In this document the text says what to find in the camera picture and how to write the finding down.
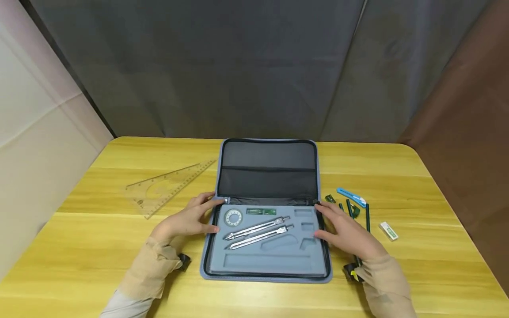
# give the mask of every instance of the gray curtain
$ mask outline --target gray curtain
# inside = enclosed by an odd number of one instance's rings
[[[117,136],[381,142],[486,3],[31,0]]]

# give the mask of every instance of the gray foam insert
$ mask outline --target gray foam insert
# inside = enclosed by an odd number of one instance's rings
[[[276,209],[276,215],[246,214],[246,210]],[[228,226],[224,217],[231,209],[242,213],[242,220],[235,227]],[[290,219],[283,224],[257,232],[247,237],[227,241],[223,238],[231,232],[264,223],[276,217]],[[324,255],[321,243],[314,238],[318,230],[318,219],[314,207],[309,206],[241,206],[222,205],[219,211],[219,233],[213,242],[209,272],[222,273],[264,273],[264,274],[305,274],[324,276],[326,274]],[[276,229],[282,225],[293,225],[294,228],[276,237],[253,243],[235,250],[225,249],[228,245]]]

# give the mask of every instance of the wooden table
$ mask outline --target wooden table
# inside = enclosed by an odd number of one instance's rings
[[[220,140],[121,137],[90,167],[0,284],[3,317],[97,317],[152,228],[199,192],[213,190],[211,166],[157,215],[145,220],[126,185],[217,158]],[[507,317],[509,302],[418,155],[401,144],[318,143],[322,193],[343,187],[371,206],[373,234],[396,257],[419,317]],[[377,228],[387,221],[400,238]],[[157,317],[366,317],[361,287],[332,249],[328,284],[204,280],[203,237],[187,239],[193,262],[175,273]]]

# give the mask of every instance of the white eraser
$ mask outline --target white eraser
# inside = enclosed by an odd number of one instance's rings
[[[396,232],[394,232],[392,227],[390,227],[387,222],[380,223],[379,227],[382,229],[382,231],[385,232],[385,234],[387,235],[387,237],[389,237],[391,241],[395,241],[398,239],[399,236],[396,234]]]

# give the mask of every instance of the hand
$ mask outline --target hand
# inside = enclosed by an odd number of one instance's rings
[[[325,215],[334,225],[337,234],[323,230],[315,232],[315,237],[329,242],[346,253],[357,255],[361,259],[384,256],[387,251],[371,233],[343,212],[337,205],[320,202],[315,208]]]
[[[214,193],[214,191],[204,192],[192,198],[182,211],[162,220],[150,236],[158,242],[162,242],[178,235],[219,232],[219,227],[200,222],[207,210],[224,203],[223,199],[211,200]]]

